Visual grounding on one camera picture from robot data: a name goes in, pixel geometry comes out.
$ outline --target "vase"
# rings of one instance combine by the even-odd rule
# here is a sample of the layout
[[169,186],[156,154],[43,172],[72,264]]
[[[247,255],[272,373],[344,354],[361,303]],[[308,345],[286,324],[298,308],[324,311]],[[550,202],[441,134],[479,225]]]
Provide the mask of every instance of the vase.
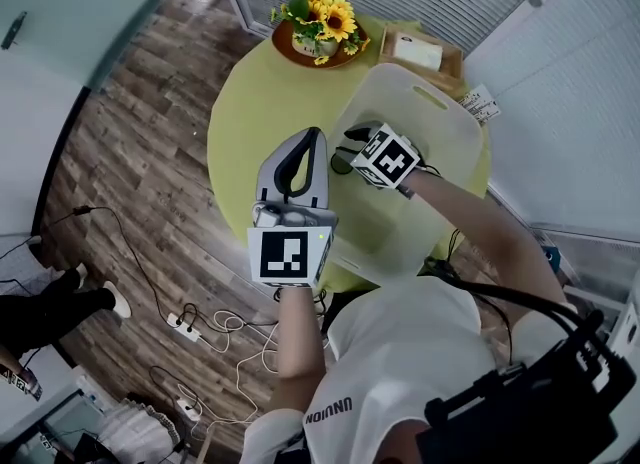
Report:
[[291,36],[291,45],[295,51],[308,57],[333,57],[340,46],[335,39],[316,41],[295,33]]

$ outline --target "door handle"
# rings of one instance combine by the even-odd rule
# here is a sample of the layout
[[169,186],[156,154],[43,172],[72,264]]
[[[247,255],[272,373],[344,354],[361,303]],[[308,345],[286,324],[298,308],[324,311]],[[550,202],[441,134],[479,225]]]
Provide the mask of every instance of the door handle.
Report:
[[13,20],[13,23],[9,27],[7,34],[4,36],[4,39],[2,40],[2,44],[0,45],[0,48],[2,48],[3,50],[8,50],[11,47],[14,39],[16,38],[16,35],[22,28],[22,24],[24,23],[24,19],[26,18],[26,16],[27,16],[27,11],[22,11],[18,15],[18,17],[15,20]]

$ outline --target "flower arrangement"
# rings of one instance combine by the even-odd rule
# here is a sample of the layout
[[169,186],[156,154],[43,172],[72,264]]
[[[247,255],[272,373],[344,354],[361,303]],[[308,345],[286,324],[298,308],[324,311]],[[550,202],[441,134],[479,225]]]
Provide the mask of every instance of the flower arrangement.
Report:
[[347,0],[289,0],[280,12],[271,9],[271,22],[287,20],[293,24],[293,40],[310,50],[314,64],[325,64],[340,45],[347,55],[364,51],[370,39],[362,40]]

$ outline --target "black and white marker cube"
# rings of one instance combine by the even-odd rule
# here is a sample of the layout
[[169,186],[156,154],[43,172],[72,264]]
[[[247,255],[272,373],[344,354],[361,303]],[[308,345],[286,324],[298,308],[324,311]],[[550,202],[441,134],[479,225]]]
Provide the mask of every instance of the black and white marker cube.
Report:
[[313,287],[333,241],[333,228],[249,228],[248,237],[254,281],[274,287]]
[[411,146],[385,123],[351,165],[372,185],[396,188],[419,161]]

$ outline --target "white t-shirt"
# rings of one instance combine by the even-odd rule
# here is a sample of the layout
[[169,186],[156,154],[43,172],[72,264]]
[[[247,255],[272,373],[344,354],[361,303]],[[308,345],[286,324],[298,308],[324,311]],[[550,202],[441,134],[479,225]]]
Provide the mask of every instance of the white t-shirt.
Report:
[[[527,365],[566,337],[537,312],[512,334],[513,361]],[[279,409],[253,422],[241,464],[272,464],[302,430],[315,464],[371,463],[395,424],[426,421],[427,402],[460,393],[496,367],[471,295],[435,277],[354,300],[331,325],[329,342],[337,363],[307,412]]]

